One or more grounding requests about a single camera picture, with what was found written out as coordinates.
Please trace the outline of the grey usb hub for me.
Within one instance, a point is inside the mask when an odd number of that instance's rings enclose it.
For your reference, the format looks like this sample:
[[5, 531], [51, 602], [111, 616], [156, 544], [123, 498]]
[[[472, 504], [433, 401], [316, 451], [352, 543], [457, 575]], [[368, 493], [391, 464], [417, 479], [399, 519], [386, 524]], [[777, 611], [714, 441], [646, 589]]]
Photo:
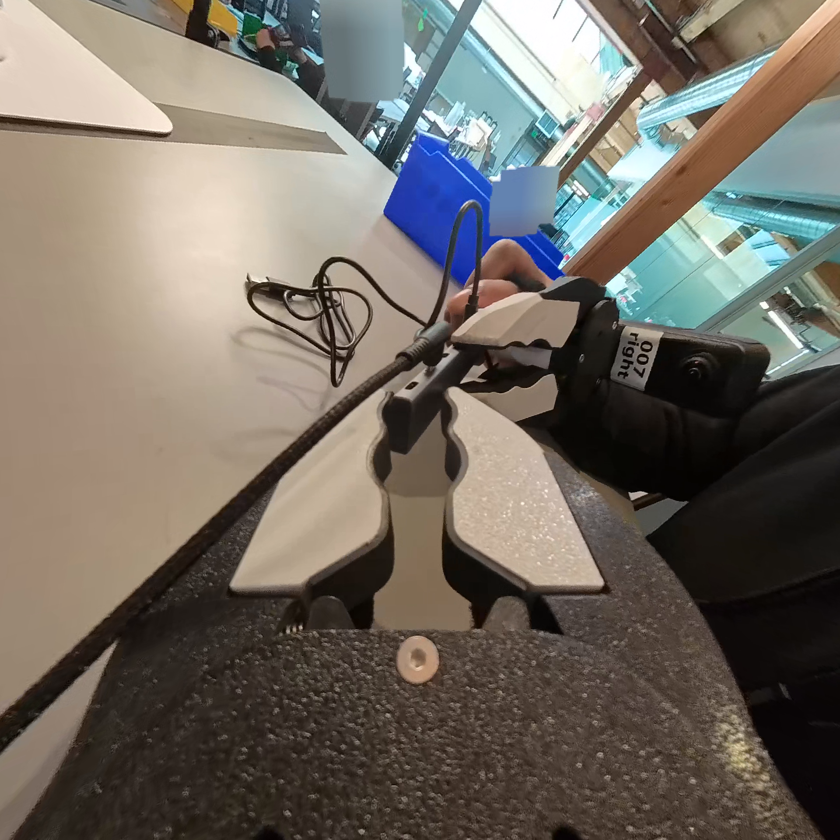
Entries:
[[436, 365], [425, 366], [388, 398], [381, 414], [393, 453], [407, 455], [411, 451], [441, 412], [447, 389], [459, 385], [479, 363], [479, 357], [477, 348], [451, 348]]

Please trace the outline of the yellow shape sorter box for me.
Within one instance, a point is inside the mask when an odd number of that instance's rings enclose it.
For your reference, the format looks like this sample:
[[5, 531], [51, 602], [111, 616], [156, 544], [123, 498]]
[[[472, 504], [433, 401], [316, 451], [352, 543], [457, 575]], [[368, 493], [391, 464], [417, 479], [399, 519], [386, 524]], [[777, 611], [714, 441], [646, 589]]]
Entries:
[[173, 1], [186, 15], [185, 37], [198, 43], [210, 44], [218, 35], [235, 39], [238, 19], [229, 3], [220, 1]]

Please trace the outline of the white desk lamp stand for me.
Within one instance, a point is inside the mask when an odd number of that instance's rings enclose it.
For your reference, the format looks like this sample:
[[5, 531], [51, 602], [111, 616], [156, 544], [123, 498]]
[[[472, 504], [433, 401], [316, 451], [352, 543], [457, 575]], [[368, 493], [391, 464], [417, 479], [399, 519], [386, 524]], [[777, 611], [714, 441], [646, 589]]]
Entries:
[[27, 1], [2, 2], [2, 124], [42, 124], [165, 137], [149, 99]]

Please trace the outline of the person's right forearm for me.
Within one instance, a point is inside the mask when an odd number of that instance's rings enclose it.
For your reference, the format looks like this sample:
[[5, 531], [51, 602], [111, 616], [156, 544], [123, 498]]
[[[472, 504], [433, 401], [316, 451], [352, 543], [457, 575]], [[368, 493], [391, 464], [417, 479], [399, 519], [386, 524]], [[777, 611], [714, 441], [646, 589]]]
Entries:
[[617, 383], [568, 408], [549, 433], [584, 472], [622, 490], [687, 501], [719, 483], [838, 488], [839, 369], [765, 382], [748, 407], [714, 418]]

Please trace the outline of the blue plastic bin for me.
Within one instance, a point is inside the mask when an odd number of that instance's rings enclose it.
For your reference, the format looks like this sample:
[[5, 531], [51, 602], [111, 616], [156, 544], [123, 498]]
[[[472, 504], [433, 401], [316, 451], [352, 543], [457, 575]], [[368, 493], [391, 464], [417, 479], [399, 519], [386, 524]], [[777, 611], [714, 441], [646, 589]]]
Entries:
[[[550, 279], [562, 276], [564, 255], [542, 231], [528, 236], [490, 236], [490, 199], [498, 183], [486, 178], [466, 158], [455, 158], [448, 142], [419, 132], [385, 204], [383, 214], [433, 261], [444, 266], [455, 217], [467, 201], [482, 207], [482, 255], [500, 238], [517, 241]], [[468, 214], [458, 232], [451, 280], [464, 286], [475, 268], [475, 215]]]

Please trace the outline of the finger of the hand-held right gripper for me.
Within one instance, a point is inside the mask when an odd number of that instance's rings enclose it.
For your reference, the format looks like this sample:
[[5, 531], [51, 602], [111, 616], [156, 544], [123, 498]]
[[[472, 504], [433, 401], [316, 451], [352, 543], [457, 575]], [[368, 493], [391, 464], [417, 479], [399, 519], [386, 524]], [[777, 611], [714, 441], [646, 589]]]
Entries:
[[511, 346], [506, 349], [478, 346], [478, 362], [485, 371], [459, 387], [473, 394], [512, 394], [515, 391], [542, 389], [558, 394], [555, 373], [550, 370], [552, 350], [540, 347]]
[[452, 332], [454, 346], [505, 350], [509, 347], [561, 349], [571, 336], [581, 304], [545, 292], [519, 292], [479, 309]]

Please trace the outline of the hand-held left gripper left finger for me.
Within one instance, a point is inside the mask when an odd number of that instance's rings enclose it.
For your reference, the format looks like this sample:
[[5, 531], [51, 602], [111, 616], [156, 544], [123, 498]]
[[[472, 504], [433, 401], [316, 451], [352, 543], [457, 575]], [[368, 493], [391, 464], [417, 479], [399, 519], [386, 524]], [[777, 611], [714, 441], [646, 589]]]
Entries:
[[279, 480], [232, 593], [305, 603], [333, 596], [349, 611], [373, 601], [394, 568], [390, 396], [367, 398]]

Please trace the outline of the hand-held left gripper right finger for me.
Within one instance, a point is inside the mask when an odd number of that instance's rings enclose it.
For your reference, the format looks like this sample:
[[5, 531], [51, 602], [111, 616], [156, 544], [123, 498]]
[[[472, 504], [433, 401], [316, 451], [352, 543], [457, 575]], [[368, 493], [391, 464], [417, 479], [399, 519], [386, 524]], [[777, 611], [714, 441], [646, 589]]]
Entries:
[[442, 425], [450, 485], [443, 570], [485, 621], [501, 598], [527, 611], [557, 597], [606, 593], [552, 454], [514, 421], [459, 388], [444, 396]]

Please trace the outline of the person's right hand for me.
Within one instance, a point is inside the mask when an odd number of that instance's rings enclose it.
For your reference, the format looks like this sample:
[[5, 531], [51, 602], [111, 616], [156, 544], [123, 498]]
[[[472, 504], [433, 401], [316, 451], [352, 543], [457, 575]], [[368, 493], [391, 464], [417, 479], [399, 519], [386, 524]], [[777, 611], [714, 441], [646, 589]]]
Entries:
[[512, 239], [502, 239], [489, 247], [482, 259], [478, 285], [478, 309], [487, 308], [520, 291], [550, 286], [557, 274], [546, 274], [530, 254]]

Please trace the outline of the black metal post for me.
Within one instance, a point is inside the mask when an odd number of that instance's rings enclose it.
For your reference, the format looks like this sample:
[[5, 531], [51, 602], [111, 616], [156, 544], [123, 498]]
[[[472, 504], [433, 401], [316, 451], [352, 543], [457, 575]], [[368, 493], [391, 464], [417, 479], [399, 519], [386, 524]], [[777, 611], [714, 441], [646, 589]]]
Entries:
[[408, 145], [418, 120], [423, 115], [426, 105], [432, 97], [441, 76], [443, 76], [449, 61], [472, 23], [481, 4], [481, 1], [462, 2], [456, 16], [446, 31], [441, 46], [430, 63], [417, 93], [408, 106], [406, 115], [389, 136], [387, 142], [382, 143], [380, 149], [378, 149], [376, 156], [389, 171], [394, 171], [397, 160], [401, 157]]

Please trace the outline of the person's black jacket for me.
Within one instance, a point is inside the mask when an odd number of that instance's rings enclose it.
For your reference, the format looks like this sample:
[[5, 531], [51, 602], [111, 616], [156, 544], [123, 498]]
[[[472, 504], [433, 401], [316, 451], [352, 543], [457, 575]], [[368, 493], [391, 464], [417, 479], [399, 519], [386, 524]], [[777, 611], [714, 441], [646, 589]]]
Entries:
[[647, 540], [706, 618], [784, 781], [838, 838], [838, 482], [696, 499]]

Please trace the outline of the wooden beam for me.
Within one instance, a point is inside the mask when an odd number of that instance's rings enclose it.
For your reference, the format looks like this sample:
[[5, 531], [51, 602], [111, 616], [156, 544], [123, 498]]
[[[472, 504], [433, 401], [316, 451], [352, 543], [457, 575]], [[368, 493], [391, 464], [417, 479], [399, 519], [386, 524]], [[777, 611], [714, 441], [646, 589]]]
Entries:
[[604, 285], [839, 74], [839, 2], [825, 2], [565, 265]]

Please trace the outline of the silver ventilation duct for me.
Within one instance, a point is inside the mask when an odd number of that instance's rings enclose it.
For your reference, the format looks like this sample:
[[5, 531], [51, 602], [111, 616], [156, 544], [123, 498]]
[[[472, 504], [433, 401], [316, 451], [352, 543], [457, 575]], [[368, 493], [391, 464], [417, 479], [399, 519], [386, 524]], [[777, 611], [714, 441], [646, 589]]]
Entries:
[[839, 225], [839, 209], [834, 206], [724, 192], [710, 193], [702, 204], [732, 222], [805, 243], [830, 234]]
[[769, 47], [645, 105], [637, 115], [638, 131], [655, 142], [661, 126], [721, 106], [755, 76], [778, 49], [777, 45]]

